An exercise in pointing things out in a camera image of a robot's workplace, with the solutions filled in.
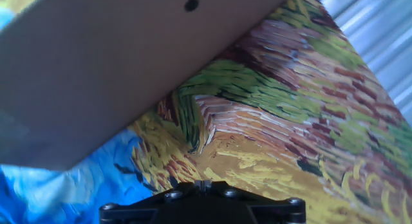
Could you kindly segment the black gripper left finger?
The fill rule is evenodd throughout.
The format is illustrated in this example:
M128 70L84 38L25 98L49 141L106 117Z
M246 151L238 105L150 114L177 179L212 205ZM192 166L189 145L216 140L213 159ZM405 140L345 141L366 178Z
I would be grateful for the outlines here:
M182 182L172 189L131 205L107 203L98 210L99 223L150 223L162 207L170 205L172 201L188 197L202 186L201 180Z

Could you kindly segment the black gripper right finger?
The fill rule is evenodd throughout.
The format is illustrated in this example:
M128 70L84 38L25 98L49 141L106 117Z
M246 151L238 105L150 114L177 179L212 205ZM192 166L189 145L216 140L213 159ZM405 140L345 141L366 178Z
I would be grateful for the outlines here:
M272 200L227 182L212 182L211 195L219 199L215 207L233 218L234 223L306 222L306 202L301 198Z

